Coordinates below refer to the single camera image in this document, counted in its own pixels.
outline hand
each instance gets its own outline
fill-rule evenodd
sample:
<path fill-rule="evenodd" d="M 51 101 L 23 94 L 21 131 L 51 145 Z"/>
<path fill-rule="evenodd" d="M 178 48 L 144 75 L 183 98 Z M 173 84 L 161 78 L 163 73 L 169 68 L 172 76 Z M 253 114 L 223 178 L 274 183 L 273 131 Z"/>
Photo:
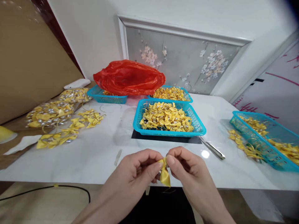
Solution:
<path fill-rule="evenodd" d="M 235 223 L 201 157 L 179 146 L 169 150 L 166 161 L 199 214 L 212 223 Z"/>
<path fill-rule="evenodd" d="M 162 168 L 163 156 L 145 149 L 125 156 L 92 201 L 73 223 L 119 223 L 134 208 Z"/>

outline red plastic bag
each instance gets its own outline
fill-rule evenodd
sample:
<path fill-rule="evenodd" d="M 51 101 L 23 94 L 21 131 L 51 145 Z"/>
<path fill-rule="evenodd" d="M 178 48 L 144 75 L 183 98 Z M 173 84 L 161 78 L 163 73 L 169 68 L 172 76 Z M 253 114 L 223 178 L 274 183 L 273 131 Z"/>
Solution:
<path fill-rule="evenodd" d="M 101 89 L 118 96 L 152 95 L 165 84 L 163 73 L 130 60 L 110 62 L 93 79 Z"/>

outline paper scrap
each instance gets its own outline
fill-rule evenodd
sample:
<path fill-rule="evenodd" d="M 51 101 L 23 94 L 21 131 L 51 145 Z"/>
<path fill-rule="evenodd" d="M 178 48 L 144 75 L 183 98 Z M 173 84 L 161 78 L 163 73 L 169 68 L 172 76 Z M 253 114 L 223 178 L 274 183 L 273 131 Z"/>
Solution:
<path fill-rule="evenodd" d="M 36 143 L 41 138 L 41 136 L 42 135 L 24 136 L 19 144 L 17 144 L 15 147 L 8 150 L 3 155 L 10 155 L 15 152 L 21 151 L 26 147 L 28 147 L 29 145 Z"/>
<path fill-rule="evenodd" d="M 116 159 L 115 159 L 115 162 L 114 162 L 114 165 L 115 165 L 115 166 L 117 166 L 119 157 L 121 156 L 121 152 L 122 152 L 122 149 L 121 149 L 120 151 L 118 151 L 118 154 L 117 154 Z"/>

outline floral painting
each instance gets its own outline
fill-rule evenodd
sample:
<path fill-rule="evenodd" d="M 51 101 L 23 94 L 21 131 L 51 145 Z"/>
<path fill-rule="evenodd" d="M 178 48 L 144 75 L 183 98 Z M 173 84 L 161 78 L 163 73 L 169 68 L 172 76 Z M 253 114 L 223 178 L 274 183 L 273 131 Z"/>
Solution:
<path fill-rule="evenodd" d="M 163 72 L 166 85 L 209 95 L 239 47 L 126 27 L 129 59 Z"/>

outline black cable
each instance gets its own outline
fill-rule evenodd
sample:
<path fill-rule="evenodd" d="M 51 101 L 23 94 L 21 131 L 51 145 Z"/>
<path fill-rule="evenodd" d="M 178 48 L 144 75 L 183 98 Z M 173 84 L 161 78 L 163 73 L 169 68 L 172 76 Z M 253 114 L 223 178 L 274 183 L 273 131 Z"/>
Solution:
<path fill-rule="evenodd" d="M 88 203 L 90 203 L 90 193 L 88 190 L 82 188 L 82 187 L 77 187 L 77 186 L 70 186 L 70 185 L 56 185 L 58 187 L 70 187 L 70 188 L 77 188 L 77 189 L 81 189 L 83 191 L 85 191 L 87 194 L 88 194 Z M 11 199 L 11 198 L 14 198 L 14 197 L 17 197 L 17 196 L 20 196 L 20 195 L 23 195 L 23 194 L 26 194 L 26 193 L 30 193 L 32 191 L 37 191 L 37 190 L 42 190 L 42 189 L 47 189 L 47 188 L 52 188 L 52 187 L 55 187 L 55 185 L 53 186 L 48 186 L 48 187 L 42 187 L 42 188 L 36 188 L 36 189 L 33 189 L 33 190 L 29 190 L 29 191 L 25 191 L 23 193 L 20 193 L 20 194 L 16 194 L 14 196 L 10 196 L 10 197 L 7 197 L 7 198 L 1 198 L 0 201 L 4 201 L 4 200 L 7 200 L 7 199 Z"/>

